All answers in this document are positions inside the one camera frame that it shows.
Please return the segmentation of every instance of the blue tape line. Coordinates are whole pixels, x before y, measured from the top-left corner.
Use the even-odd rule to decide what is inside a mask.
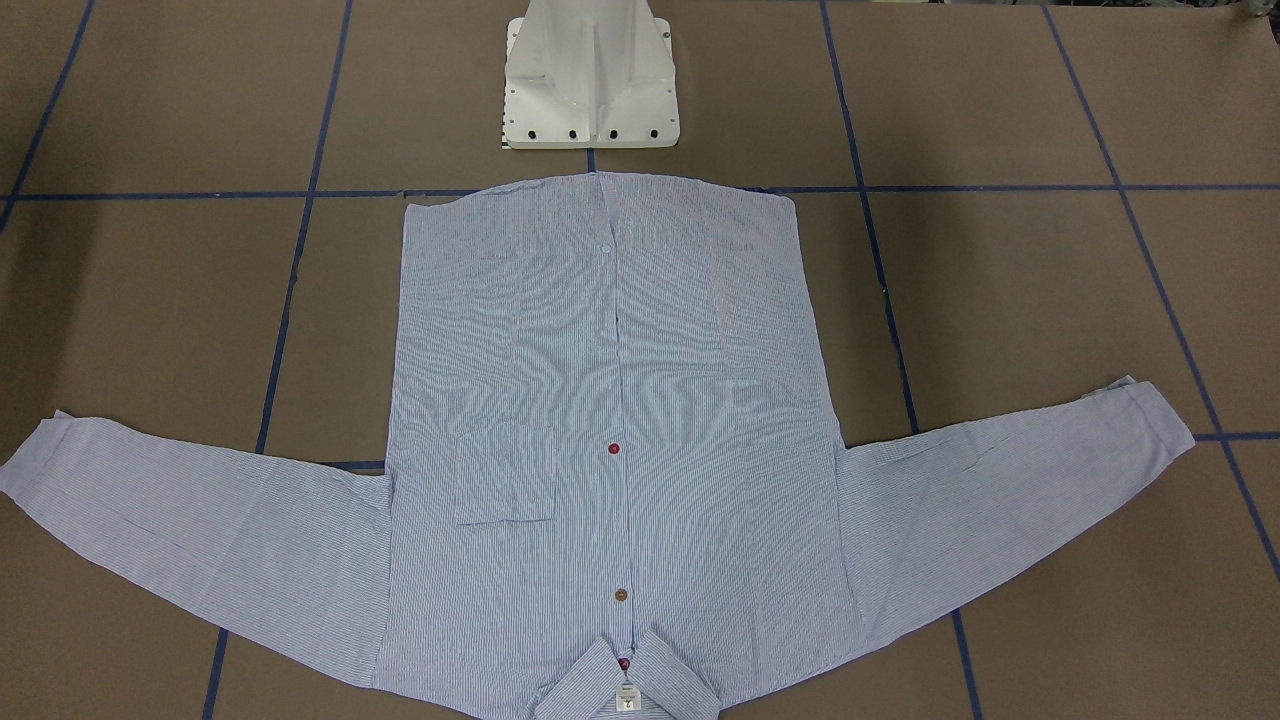
[[[588,161],[588,172],[595,172],[594,160]],[[1249,192],[1249,191],[1280,191],[1280,184],[1266,183],[1220,183],[1220,184],[1125,184],[1129,191],[1140,192]],[[768,192],[773,195],[808,195],[808,193],[934,193],[934,192],[1111,192],[1115,184],[778,184],[771,187],[744,187],[754,192]],[[412,190],[316,190],[316,197],[461,197],[480,192],[476,188],[412,188]],[[38,192],[0,195],[0,202],[69,202],[87,200],[252,200],[252,199],[302,199],[307,196],[305,190],[228,190],[221,192]]]
[[[385,460],[337,460],[333,462],[321,462],[321,465],[328,465],[330,468],[337,468],[338,470],[385,470]]]
[[[214,646],[214,665],[209,670],[209,689],[205,691],[205,708],[201,720],[214,720],[214,705],[218,702],[218,685],[223,682],[223,659],[227,657],[227,628],[218,628],[218,644]]]
[[[867,195],[867,182],[863,176],[863,160],[858,152],[858,138],[854,136],[854,120],[849,113],[849,102],[845,99],[845,81],[840,73],[840,59],[836,56],[836,40],[831,33],[831,17],[827,13],[827,0],[819,0],[818,9],[822,12],[822,29],[827,36],[827,54],[831,58],[831,72],[836,79],[840,113],[845,119],[845,136],[849,140],[849,156],[854,163],[854,179],[858,182],[858,197],[863,205],[863,220],[867,223],[867,240],[870,242],[872,259],[876,261],[876,279],[879,282],[881,293],[884,296],[884,319],[888,323],[888,334],[890,340],[893,341],[893,350],[897,352],[897,372],[902,383],[902,402],[906,405],[906,419],[910,423],[911,433],[919,433],[920,423],[915,416],[911,380],[906,375],[906,359],[902,355],[902,341],[897,333],[897,322],[893,318],[893,300],[890,297],[888,281],[884,275],[884,261],[881,259],[879,241],[876,236],[876,222],[872,219],[870,197]]]
[[[1107,164],[1107,170],[1111,172],[1111,179],[1115,181],[1115,190],[1120,195],[1120,201],[1124,204],[1125,215],[1129,217],[1129,225],[1133,228],[1133,234],[1138,240],[1138,247],[1142,250],[1142,258],[1147,263],[1147,272],[1151,273],[1151,279],[1156,284],[1156,292],[1160,295],[1160,301],[1164,304],[1165,313],[1169,315],[1169,323],[1174,328],[1174,334],[1178,337],[1178,345],[1183,350],[1183,356],[1187,359],[1188,368],[1190,368],[1192,378],[1196,380],[1196,388],[1199,391],[1201,401],[1204,404],[1204,410],[1208,413],[1210,423],[1213,425],[1213,432],[1221,437],[1224,434],[1222,421],[1219,419],[1217,409],[1213,406],[1213,400],[1208,395],[1208,386],[1204,383],[1199,366],[1196,364],[1196,356],[1192,355],[1190,343],[1187,341],[1183,325],[1178,320],[1178,314],[1174,313],[1174,304],[1169,299],[1165,283],[1160,279],[1156,260],[1151,255],[1151,247],[1147,246],[1147,238],[1143,236],[1142,225],[1138,223],[1138,215],[1133,210],[1133,204],[1129,202],[1129,193],[1125,191],[1125,186],[1120,182],[1120,173],[1116,172],[1115,163],[1111,159],[1111,151],[1107,150],[1107,143],[1102,138],[1102,129],[1098,127],[1097,118],[1093,117],[1093,109],[1089,106],[1089,100],[1084,96],[1084,88],[1080,86],[1080,78],[1075,74],[1075,67],[1071,64],[1071,56],[1066,51],[1062,36],[1057,32],[1057,24],[1053,23],[1053,14],[1050,13],[1048,8],[1043,5],[1041,6],[1041,12],[1044,14],[1044,20],[1048,23],[1050,32],[1053,33],[1053,42],[1057,44],[1057,50],[1062,55],[1062,63],[1066,65],[1066,72],[1071,77],[1071,85],[1075,87],[1075,94],[1080,99],[1084,114],[1089,119],[1089,127],[1093,128],[1093,137],[1098,141],[1098,150],[1102,151],[1102,159]],[[1258,539],[1262,542],[1262,550],[1266,552],[1267,560],[1271,561],[1271,571],[1275,574],[1276,579],[1280,580],[1280,559],[1277,559],[1275,546],[1271,543],[1271,536],[1267,533],[1267,528],[1262,523],[1262,515],[1258,512],[1258,509],[1253,502],[1253,493],[1249,492],[1248,483],[1244,480],[1244,475],[1240,473],[1240,468],[1235,462],[1235,454],[1231,451],[1231,445],[1226,439],[1220,439],[1220,443],[1222,446],[1222,452],[1226,454],[1228,465],[1231,468],[1231,475],[1235,478],[1235,484],[1240,489],[1240,497],[1244,500],[1244,505],[1249,511],[1249,518],[1253,520],[1253,528],[1257,530]]]
[[[305,190],[232,190],[227,192],[42,192],[19,195],[22,202],[65,202],[83,200],[253,200],[306,197]]]
[[[969,660],[969,641],[964,634],[964,618],[960,610],[951,611],[951,629],[956,634],[956,647],[960,650],[960,666],[964,667],[964,684],[969,689],[969,707],[973,711],[973,720],[982,720],[982,702],[978,700],[978,679],[973,674],[973,662]]]
[[[1096,192],[1111,184],[877,184],[867,192]]]
[[[893,341],[893,350],[897,352],[897,370],[902,382],[902,402],[906,406],[906,419],[911,427],[911,434],[920,432],[920,423],[915,415],[915,401],[911,397],[911,380],[906,373],[906,357],[902,354],[902,342],[897,332],[897,320],[893,316],[893,301],[890,297],[888,279],[884,274],[884,263],[881,258],[879,241],[876,236],[876,222],[872,219],[870,196],[867,192],[867,179],[863,174],[861,155],[858,152],[858,137],[854,133],[852,114],[849,111],[849,100],[845,95],[845,81],[840,72],[840,58],[836,54],[836,38],[831,32],[831,15],[827,12],[827,0],[819,0],[818,9],[822,13],[822,29],[827,36],[827,55],[831,58],[831,73],[836,81],[836,95],[840,97],[840,113],[845,120],[845,136],[849,140],[849,156],[854,163],[854,179],[858,183],[858,199],[863,206],[863,220],[867,223],[867,240],[872,247],[872,258],[876,261],[876,279],[879,282],[881,292],[884,296],[884,320],[888,323],[890,340]],[[978,680],[973,671],[973,661],[969,657],[969,642],[964,634],[964,620],[960,610],[951,611],[951,626],[956,635],[956,648],[960,652],[960,667],[964,671],[965,687],[969,689],[969,710],[974,720],[982,720],[982,701],[978,697]]]
[[[1271,562],[1271,573],[1275,574],[1276,580],[1280,580],[1280,557],[1276,556],[1276,548],[1271,544],[1271,537],[1267,534],[1267,528],[1262,524],[1262,514],[1258,512],[1258,506],[1253,502],[1253,493],[1249,492],[1249,483],[1244,482],[1244,473],[1240,471],[1240,465],[1235,461],[1235,451],[1231,450],[1231,443],[1224,439],[1221,441],[1221,445],[1222,452],[1226,455],[1226,465],[1231,468],[1231,477],[1235,478],[1235,487],[1240,489],[1240,497],[1244,498],[1244,506],[1249,511],[1249,519],[1253,520],[1253,528],[1258,532],[1258,539],[1262,541],[1262,550],[1267,553],[1267,560]]]
[[[324,143],[329,136],[329,118],[333,115],[333,101],[338,95],[338,79],[342,76],[342,56],[347,49],[347,29],[351,27],[351,3],[347,0],[342,12],[342,29],[338,33],[338,51],[333,59],[333,73],[329,77],[329,95],[325,97],[324,115],[320,119],[320,135],[316,138],[316,151],[311,160],[311,181],[307,183],[306,202],[302,206],[302,223],[298,225],[298,240],[293,247],[293,265],[289,268],[289,284],[284,291],[284,309],[280,311],[280,328],[275,337],[275,355],[271,357],[271,374],[266,382],[266,397],[262,401],[262,423],[257,432],[255,452],[266,451],[266,433],[271,427],[271,407],[275,404],[276,383],[280,379],[280,365],[284,361],[284,343],[289,334],[289,310],[293,305],[293,288],[298,284],[298,266],[307,243],[307,229],[311,225],[311,209],[315,206],[316,184],[320,182],[320,165],[324,161]]]
[[[298,240],[293,247],[293,265],[289,268],[289,286],[284,291],[284,309],[280,311],[280,329],[275,337],[275,354],[271,357],[271,375],[266,383],[266,398],[262,401],[262,423],[257,433],[255,452],[262,455],[266,451],[266,433],[271,427],[271,407],[275,404],[275,388],[280,378],[280,364],[284,360],[284,341],[289,332],[289,306],[293,301],[293,287],[298,282],[298,264],[302,261],[302,251],[307,242],[307,228],[311,223],[311,208],[315,205],[316,183],[320,181],[320,164],[324,160],[324,143],[329,135],[329,118],[333,115],[333,100],[338,94],[338,78],[342,73],[342,56],[347,47],[347,29],[351,27],[351,3],[347,0],[342,13],[342,29],[338,32],[338,50],[333,59],[333,74],[329,78],[329,95],[324,104],[324,117],[320,119],[320,133],[316,138],[315,158],[311,161],[311,181],[307,183],[306,204],[302,208],[302,222],[298,227]],[[205,696],[205,712],[202,719],[211,720],[214,705],[218,702],[218,685],[223,673],[223,657],[227,652],[225,628],[219,628],[218,648],[214,651],[212,667],[209,671],[209,691]]]
[[[1197,442],[1280,439],[1280,430],[1261,433],[1196,433]]]
[[[1188,191],[1249,191],[1249,190],[1280,190],[1280,183],[1216,183],[1216,184],[1197,184],[1197,183],[1179,183],[1179,184],[1126,184],[1125,190],[1140,190],[1140,191],[1175,191],[1175,192],[1188,192]]]
[[[6,224],[9,224],[9,215],[13,214],[13,206],[18,201],[18,195],[22,192],[22,184],[27,182],[27,173],[31,172],[31,164],[36,159],[36,150],[40,150],[40,141],[45,137],[45,129],[49,128],[49,118],[54,114],[54,106],[58,105],[58,99],[63,95],[63,87],[67,85],[67,76],[72,73],[72,65],[76,63],[76,55],[79,54],[81,41],[84,40],[84,29],[88,27],[88,18],[93,14],[95,0],[88,0],[84,3],[84,13],[81,15],[79,26],[76,27],[76,37],[72,40],[72,46],[67,51],[67,59],[63,61],[63,69],[58,73],[58,82],[54,83],[54,91],[49,95],[49,102],[45,102],[45,111],[40,115],[40,122],[36,124],[36,132],[31,136],[31,145],[27,146],[27,154],[22,158],[22,165],[18,168],[18,177],[13,181],[13,190],[9,191],[9,197],[5,199],[4,210],[0,210],[0,232],[4,232]]]

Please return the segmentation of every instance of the shirt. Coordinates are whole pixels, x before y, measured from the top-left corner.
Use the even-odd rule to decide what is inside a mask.
[[[59,414],[0,488],[347,683],[709,720],[1012,578],[1192,443],[1124,378],[846,448],[790,200],[593,173],[408,208],[383,477]]]

